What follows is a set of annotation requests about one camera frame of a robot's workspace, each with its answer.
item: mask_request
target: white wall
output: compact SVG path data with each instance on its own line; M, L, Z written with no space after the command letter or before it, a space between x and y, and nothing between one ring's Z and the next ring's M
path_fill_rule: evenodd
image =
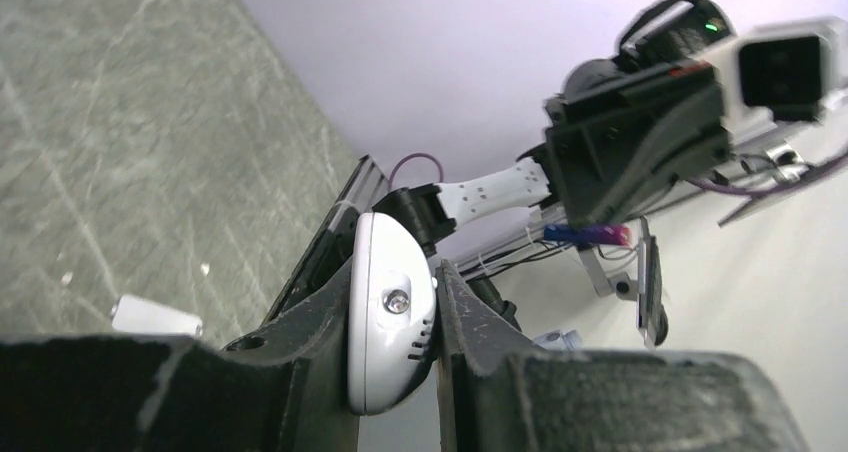
M557 92L567 72L579 62L611 55L614 40L624 26L637 11L654 0L245 1L260 25L278 45L284 58L297 71L306 88L354 149L373 155L385 170L408 153L429 152L439 157L445 165L448 181L459 181L503 168L514 161L518 154L536 145L541 138L540 130L546 124L545 115L541 111L542 100ZM715 1L740 30L763 22L821 13L848 16L848 0ZM413 161L399 174L399 183L416 185L430 182L434 178L435 170L432 166L423 161ZM836 200L837 195L810 193L782 209L797 211L803 207L812 207L797 205L814 203L811 197L825 201ZM835 202L824 203L833 204L829 206L832 216L828 217L832 218L830 224L835 228L838 218L836 211L840 209ZM697 312L703 308L701 301L709 301L717 304L717 307L721 305L716 310L722 311L724 315L711 313L701 316L694 312L686 315L680 312L679 315L686 319L679 316L672 319L675 329L670 339L671 345L722 346L742 352L757 351L761 352L760 355L770 350L772 353L768 355L772 360L767 362L771 365L766 367L770 371L778 367L786 371L780 372L784 373L784 378L780 380L782 384L798 380L798 384L803 385L801 374L804 370L815 369L820 375L823 374L808 379L817 384L828 383L822 377L848 372L843 365L838 364L830 364L829 368L824 365L812 369L803 367L803 360L812 355L825 357L829 353L826 350L834 350L831 347L844 347L845 342L840 342L842 337L837 335L840 332L835 328L840 324L838 321L830 324L815 316L793 316L793 323L803 324L806 320L814 323L815 326L811 325L811 329L805 332L808 334L806 337L833 336L824 343L807 343L801 348L803 354L800 356L785 355L785 346L772 346L769 342L770 334L777 334L786 340L782 334L789 332L768 320L775 314L797 310L781 307L800 300L798 297L804 291L818 291L814 300L819 302L842 300L829 294L835 294L841 285L838 279L843 277L839 274L844 268L835 267L829 272L830 275L820 271L824 270L821 264L831 264L836 259L816 262L810 254L806 254L798 259L798 267L790 267L790 261L795 259L787 255L774 262L760 263L756 267L752 265L733 269L731 266L743 267L741 264L746 264L754 253L738 245L728 252L721 248L725 242L718 239L715 243L709 241L709 237L719 237L711 228L713 221L718 218L717 213L692 206L675 217L676 222L670 223L672 225L657 225L665 244L663 264L675 306ZM817 219L805 219L802 215L792 217L794 222L787 222L791 226L777 227L778 235L768 239L760 240L761 236L755 232L746 232L750 243L745 247L759 250L762 247L773 249L789 245L797 248L799 243L810 244L810 239L788 242L786 237L799 239L792 235L799 230L794 227L804 220L826 223L821 215ZM447 241L442 252L455 255L472 250L485 242L487 237L522 224L525 218L524 211L511 211L471 224ZM752 223L758 225L745 227L753 227L760 232L775 229L761 219L756 220L758 222ZM731 229L721 232L721 240L730 240L726 237L731 233ZM831 253L830 246L824 245L811 250L824 257ZM706 263L714 257L719 261L716 264L692 266L693 260ZM511 277L505 274L501 283L505 284L505 289L510 290L545 289L522 296L520 303L523 311L534 310L532 304L543 304L543 297L548 297L548 300L554 300L550 297L565 300L562 297L582 296L576 291L559 290L563 283L561 269L566 267L563 264L567 262L558 265L554 262L538 264L532 269L536 272L544 271L540 277L547 277L545 280L550 283L522 282L529 280L522 274L527 274L530 269L519 269ZM767 271L772 270L772 264L776 270L770 275ZM814 279L822 277L829 277L830 282L814 283ZM736 292L721 293L725 290ZM765 290L763 294L768 295L770 300L763 301L763 308L738 307L741 299L736 298L737 294L753 294L752 290ZM633 345L627 341L618 342L616 334L619 329L623 331L621 333L628 330L626 320L622 325L621 320L610 315L618 309L607 303L595 304L595 307L594 312L586 312L589 314L586 317L597 316L601 322L594 331L586 331L589 339L599 345ZM526 327L532 330L534 325L529 320L530 314L522 314L526 317ZM553 323L558 319L548 317L547 320ZM688 325L681 325L684 320ZM721 328L715 325L719 320L742 324L735 327L743 328L734 329L732 325ZM746 325L756 323L768 325L762 329ZM541 329L547 325L539 321L536 328ZM715 337L716 334L722 337L722 333L728 340L705 338ZM823 437L830 426L817 425L814 420L816 412L813 406L818 396L810 397L805 402L807 399L800 392L790 394L794 394L792 401L796 409L800 410L799 415L807 417L804 425L809 431L808 435ZM425 399L416 397L415 400L417 402L406 405L395 416L382 418L383 422L372 422L378 426L368 429L364 435L369 440L378 440L381 430L399 427L405 419L398 417L408 414L408 411L416 407L429 407L431 412L434 410L432 404L422 402ZM822 413L836 412L844 415L845 409L830 409ZM407 443L404 450L434 450L438 447L438 436L432 429L436 419L432 413L419 420L423 422L415 430L423 428L425 432L413 442L421 448L415 449L414 444ZM841 430L844 428L833 433L842 433ZM367 450L384 450L377 445L378 442L369 444L371 447Z

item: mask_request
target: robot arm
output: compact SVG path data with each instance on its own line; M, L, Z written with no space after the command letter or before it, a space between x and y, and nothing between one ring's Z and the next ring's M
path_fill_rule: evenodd
M719 28L722 20L710 19L707 25ZM663 33L648 34L649 45ZM397 219L432 256L436 243L458 227L507 208L539 206L549 216L547 224L556 222L550 216L558 214L557 221L577 228L622 223L638 218L646 201L678 183L701 184L700 177L709 173L725 177L719 171L735 165L738 156L755 154L781 165L786 165L783 157L790 157L799 163L785 139L831 116L834 96L848 85L846 37L848 25L828 17L742 36L725 34L701 49L687 49L687 57L673 62L652 63L646 59L652 51L638 46L629 54L639 59L624 61L629 65L621 65L624 51L612 60L590 61L572 73L563 93L547 101L552 126L545 131L545 143L516 164L462 183L401 189L374 210ZM837 170L826 165L831 175ZM774 195L757 191L751 203L721 224L827 176L819 171L805 175L775 170ZM545 225L528 229L518 240L541 239ZM639 302L639 329L653 346L664 339L667 318L656 238L644 219L641 228L636 280L627 274L608 277L594 248L576 245L598 295L615 293ZM476 262L482 262L479 256ZM485 272L485 267L460 266L472 270L466 279L479 279L490 294L494 286L485 283L480 268Z

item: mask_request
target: purple cable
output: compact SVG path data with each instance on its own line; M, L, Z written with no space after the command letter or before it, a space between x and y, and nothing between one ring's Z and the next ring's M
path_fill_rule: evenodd
M809 187L816 182L836 175L846 166L848 166L848 150L820 166L808 170L798 182L777 184L774 187L765 190L746 189L743 187L734 187L732 185L719 185L705 179L689 179L686 182L689 182L699 189L708 190L710 192L718 192L719 194L733 195L736 197L762 198L772 194L780 194Z
M395 175L397 175L398 170L400 170L400 168L403 167L403 165L405 163L409 162L412 159L427 159L430 162L434 163L436 165L436 168L439 169L439 180L438 181L442 182L442 181L445 180L445 169L442 168L442 163L439 162L439 159L433 157L430 154L424 153L424 152L416 152L414 154L409 154L406 157L400 159L400 162L398 162L395 165L395 168L392 169L392 172L389 174L389 190L390 191L394 190L392 188L392 186L394 184Z

